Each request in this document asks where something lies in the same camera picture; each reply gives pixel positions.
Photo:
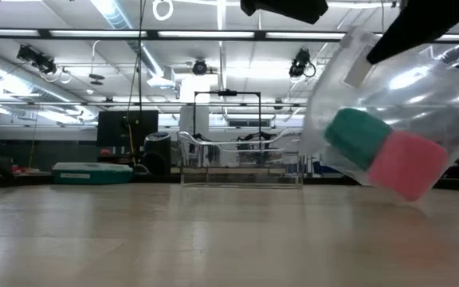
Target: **ceiling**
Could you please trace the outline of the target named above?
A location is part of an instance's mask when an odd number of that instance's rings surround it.
[[[130,23],[134,28],[138,28],[139,0],[119,1]],[[153,1],[147,1],[143,28],[218,28],[218,9],[215,5],[180,1],[173,1],[173,3],[174,12],[171,17],[165,21],[159,21],[153,14]],[[165,14],[167,5],[160,4],[158,12]],[[397,17],[398,12],[398,8],[390,8],[390,5],[386,5],[383,11],[384,29]],[[268,12],[261,12],[259,15],[256,13],[248,17],[238,6],[227,6],[226,21],[223,23],[225,29],[240,30],[346,31],[352,26],[360,26],[374,32],[382,31],[382,9],[348,9],[332,6],[315,25],[308,25]],[[111,26],[89,0],[70,2],[66,0],[6,0],[0,4],[0,28],[111,29]],[[455,26],[452,32],[459,33],[459,26]],[[92,79],[88,77],[92,72],[94,41],[0,39],[0,58],[39,75],[36,69],[30,65],[23,65],[16,58],[18,49],[23,44],[32,45],[41,52],[54,57],[57,65],[68,70],[73,76],[72,80],[68,84],[55,81],[53,85],[82,100],[103,101],[107,96],[112,96],[114,101],[127,102],[131,89],[135,95],[131,101],[139,100],[137,81],[134,87],[131,87],[136,54],[125,41],[101,41],[96,45],[93,72],[106,77],[102,86],[91,85]],[[218,41],[149,41],[146,45],[158,63],[175,70],[178,79],[188,77],[190,65],[197,58],[206,59],[209,67],[215,71],[220,70]],[[312,94],[324,65],[330,60],[337,47],[337,43],[228,41],[226,42],[226,87],[237,91],[261,92],[263,102],[273,102],[276,98],[281,98],[284,102],[304,103]],[[437,56],[451,47],[453,45],[432,45],[433,55]],[[288,69],[291,60],[301,48],[309,49],[311,56],[316,56],[313,63],[316,64],[318,72],[315,77],[304,79],[295,85],[290,81]],[[174,91],[152,88],[147,85],[145,76],[143,75],[143,95],[146,96],[144,101],[178,101]],[[212,77],[210,81],[211,88],[217,89],[217,76]],[[212,96],[212,101],[220,100]],[[254,102],[256,98],[239,96],[229,98],[228,101]],[[176,107],[161,109],[163,112],[178,112],[178,110],[179,108]],[[273,112],[273,109],[265,109],[265,112]]]

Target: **clear plastic container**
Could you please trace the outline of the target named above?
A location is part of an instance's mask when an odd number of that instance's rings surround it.
[[[302,187],[300,133],[285,130],[272,140],[206,142],[178,133],[182,185],[197,187]]]
[[[414,50],[370,65],[378,39],[353,29],[340,42],[309,98],[301,151],[416,200],[459,157],[459,70]]]

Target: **clear plastic bag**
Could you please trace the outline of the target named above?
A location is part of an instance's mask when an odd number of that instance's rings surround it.
[[[370,65],[379,37],[353,29],[309,98],[301,151],[409,201],[459,157],[459,70],[410,50]]]

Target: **foam block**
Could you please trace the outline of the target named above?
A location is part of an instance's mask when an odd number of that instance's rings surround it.
[[[383,121],[353,108],[339,110],[325,129],[325,139],[364,171],[392,132]]]
[[[407,201],[421,198],[440,178],[448,160],[440,145],[409,132],[392,132],[369,169],[370,183]]]

